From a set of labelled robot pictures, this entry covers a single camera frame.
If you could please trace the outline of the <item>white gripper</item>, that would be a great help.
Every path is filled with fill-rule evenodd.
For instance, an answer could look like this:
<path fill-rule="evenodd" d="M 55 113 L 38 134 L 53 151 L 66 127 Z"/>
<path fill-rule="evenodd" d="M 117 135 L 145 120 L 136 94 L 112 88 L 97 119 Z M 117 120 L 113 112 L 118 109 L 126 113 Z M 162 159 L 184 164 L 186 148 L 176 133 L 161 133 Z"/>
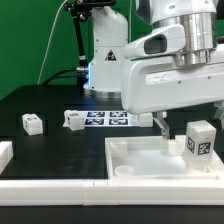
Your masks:
<path fill-rule="evenodd" d="M 175 132 L 158 111 L 209 102 L 217 101 L 215 118 L 224 130 L 224 53 L 213 53 L 208 64 L 181 68 L 171 56 L 128 61 L 121 76 L 121 99 L 131 114 L 154 112 L 166 140 L 174 140 Z"/>

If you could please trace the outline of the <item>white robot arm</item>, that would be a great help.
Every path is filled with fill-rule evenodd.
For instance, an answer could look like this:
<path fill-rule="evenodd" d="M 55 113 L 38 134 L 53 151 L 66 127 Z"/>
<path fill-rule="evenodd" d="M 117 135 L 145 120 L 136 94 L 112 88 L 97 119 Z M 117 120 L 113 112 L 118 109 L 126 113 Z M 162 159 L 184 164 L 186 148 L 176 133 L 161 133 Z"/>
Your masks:
<path fill-rule="evenodd" d="M 108 6 L 92 9 L 94 57 L 86 93 L 120 97 L 131 114 L 152 112 L 167 139 L 162 113 L 224 102 L 224 43 L 216 37 L 221 0 L 135 0 L 136 14 L 153 27 L 127 40 L 128 23 Z"/>

